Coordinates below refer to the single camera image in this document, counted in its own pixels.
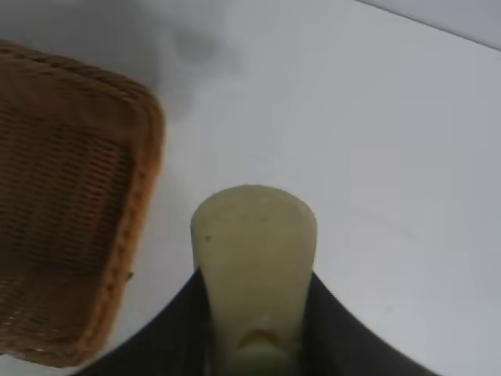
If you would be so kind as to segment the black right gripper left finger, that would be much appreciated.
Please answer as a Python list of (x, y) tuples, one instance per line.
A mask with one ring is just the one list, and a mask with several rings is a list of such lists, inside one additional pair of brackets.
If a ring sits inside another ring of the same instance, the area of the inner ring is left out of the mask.
[(202, 375), (209, 339), (207, 292), (199, 270), (141, 331), (81, 375)]

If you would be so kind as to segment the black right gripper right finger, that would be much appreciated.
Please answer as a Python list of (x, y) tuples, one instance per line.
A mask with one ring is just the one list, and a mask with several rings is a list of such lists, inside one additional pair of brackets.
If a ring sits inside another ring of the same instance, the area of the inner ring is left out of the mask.
[(301, 343), (303, 375), (433, 376), (358, 321), (312, 275)]

